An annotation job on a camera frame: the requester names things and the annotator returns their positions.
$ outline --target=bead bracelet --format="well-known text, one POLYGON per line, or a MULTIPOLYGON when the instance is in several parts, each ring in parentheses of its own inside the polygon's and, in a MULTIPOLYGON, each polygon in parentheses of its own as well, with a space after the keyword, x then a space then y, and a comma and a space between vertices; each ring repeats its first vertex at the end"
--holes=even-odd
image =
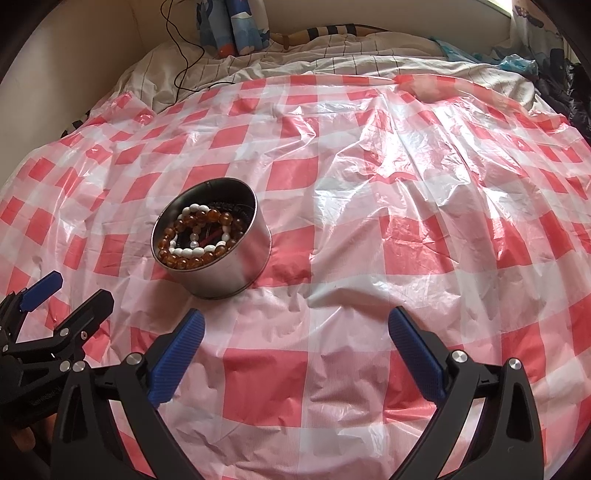
POLYGON ((177 220, 164 230, 158 242, 158 258, 168 268, 193 270, 210 264, 228 253, 244 235, 245 222, 229 212, 220 212, 207 205, 192 204, 183 209, 177 220), (220 229, 210 234, 212 225, 220 229), (190 229, 190 243, 182 248, 179 234, 190 229), (215 244, 210 242, 219 238, 215 244))

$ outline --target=metal tin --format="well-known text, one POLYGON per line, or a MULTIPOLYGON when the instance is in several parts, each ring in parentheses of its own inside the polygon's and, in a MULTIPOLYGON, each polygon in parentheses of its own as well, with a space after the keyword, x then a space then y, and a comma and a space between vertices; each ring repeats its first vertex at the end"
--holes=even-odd
POLYGON ((196 297, 217 300, 250 286, 265 268, 271 254, 271 234, 254 192, 237 179, 213 179, 182 192, 164 209, 152 231, 152 254, 161 268, 196 297), (175 270, 157 257, 164 229, 174 223, 184 207, 197 203, 241 217, 248 225, 244 236, 224 256, 193 270, 175 270))

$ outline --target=plastic tablecloth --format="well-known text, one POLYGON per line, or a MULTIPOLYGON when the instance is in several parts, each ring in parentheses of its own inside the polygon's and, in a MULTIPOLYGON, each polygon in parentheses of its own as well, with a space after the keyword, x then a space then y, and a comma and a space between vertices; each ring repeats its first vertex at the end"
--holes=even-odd
POLYGON ((388 336, 403 305, 477 361, 522 360, 550 474, 591 416, 590 175, 564 117, 463 79, 274 77, 158 115, 125 93, 3 189, 0 290, 64 277, 24 339, 110 290, 93 366, 145 351, 201 309, 204 342, 160 412, 206 478, 392 475, 434 411, 388 336), (155 263, 150 234, 177 194, 223 176, 255 190, 272 254, 247 291, 201 301, 155 263))

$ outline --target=black cable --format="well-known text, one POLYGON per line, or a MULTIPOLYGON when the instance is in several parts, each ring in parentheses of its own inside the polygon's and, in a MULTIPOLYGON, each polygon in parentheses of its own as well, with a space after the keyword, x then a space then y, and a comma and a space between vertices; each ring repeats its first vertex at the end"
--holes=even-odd
POLYGON ((201 88, 199 90, 193 90, 191 88, 185 88, 185 87, 183 87, 183 82, 185 81, 185 78, 187 77, 187 73, 189 72, 189 70, 191 68, 193 68, 199 62, 199 60, 201 60, 203 58, 203 56, 205 55, 205 49, 201 45, 197 45, 196 43, 193 43, 193 42, 187 40, 185 37, 183 37, 183 35, 181 34, 181 32, 178 29, 178 27, 170 20, 170 14, 171 14, 171 12, 173 10, 173 2, 174 2, 174 0, 170 0, 170 5, 168 7, 168 14, 167 15, 164 14, 163 8, 164 8, 164 5, 166 4, 167 1, 168 0, 164 0, 162 2, 162 4, 160 5, 160 15, 162 15, 162 17, 166 20, 166 32, 168 32, 168 35, 170 36, 170 38, 172 39, 172 41, 174 42, 174 44, 177 46, 178 52, 181 54, 181 56, 183 57, 183 59, 185 61, 185 64, 186 64, 186 68, 183 69, 183 70, 181 70, 177 74, 177 76, 174 78, 173 84, 177 88, 177 97, 176 97, 174 103, 177 103, 178 102, 178 97, 180 96, 181 90, 183 90, 185 92, 198 93, 201 90, 210 89, 214 85, 218 85, 218 84, 221 84, 221 83, 228 83, 228 84, 234 85, 234 82, 215 82, 215 83, 212 83, 211 85, 209 85, 207 87, 203 87, 203 88, 201 88), (173 33, 170 31, 169 25, 172 25, 174 27, 174 29, 177 31, 178 36, 181 37, 183 39, 183 41, 185 41, 186 43, 188 43, 190 45, 193 45, 193 46, 198 47, 198 48, 201 49, 201 55, 191 65, 189 65, 189 59, 183 53, 183 49, 181 48, 181 45, 177 42, 177 40, 173 36, 173 33), (183 76, 183 78, 181 79, 181 82, 177 84, 178 78, 181 75, 183 76))

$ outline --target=metal screw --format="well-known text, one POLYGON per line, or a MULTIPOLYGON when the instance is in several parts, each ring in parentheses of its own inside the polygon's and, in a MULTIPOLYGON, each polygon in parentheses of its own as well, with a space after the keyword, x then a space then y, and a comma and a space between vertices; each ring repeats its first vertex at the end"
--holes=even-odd
POLYGON ((76 362, 74 364, 74 366, 72 367, 72 370, 74 372, 76 372, 77 374, 79 374, 80 372, 82 372, 84 369, 86 368, 86 362, 80 360, 79 362, 76 362))
POLYGON ((452 352, 453 361, 463 364, 468 360, 468 354, 462 350, 456 350, 452 352))
POLYGON ((138 365, 142 361, 141 353, 130 353, 125 359, 128 365, 138 365))
POLYGON ((517 358, 511 358, 509 360, 509 366, 513 370, 519 370, 519 369, 521 369, 521 361, 519 361, 519 359, 517 359, 517 358))

